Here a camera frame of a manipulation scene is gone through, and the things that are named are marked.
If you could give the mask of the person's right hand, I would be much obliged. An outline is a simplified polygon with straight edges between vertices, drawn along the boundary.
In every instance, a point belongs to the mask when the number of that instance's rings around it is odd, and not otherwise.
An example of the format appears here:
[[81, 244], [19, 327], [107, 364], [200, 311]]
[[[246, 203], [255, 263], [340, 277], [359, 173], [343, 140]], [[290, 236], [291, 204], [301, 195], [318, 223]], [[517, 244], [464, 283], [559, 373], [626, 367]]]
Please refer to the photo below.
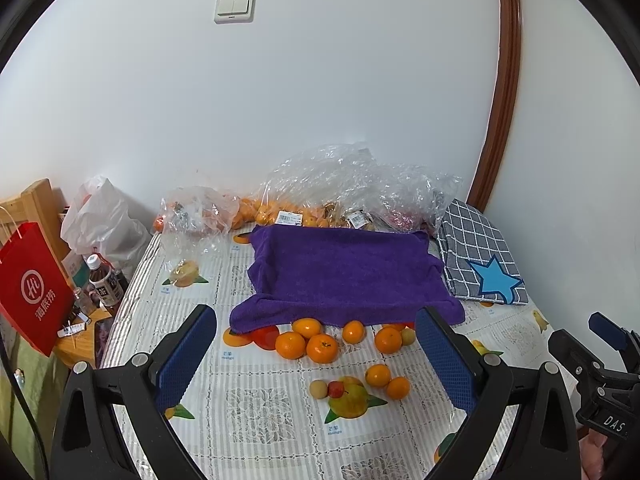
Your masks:
[[599, 480], [604, 471], [604, 445], [607, 436], [592, 429], [579, 441], [582, 480]]

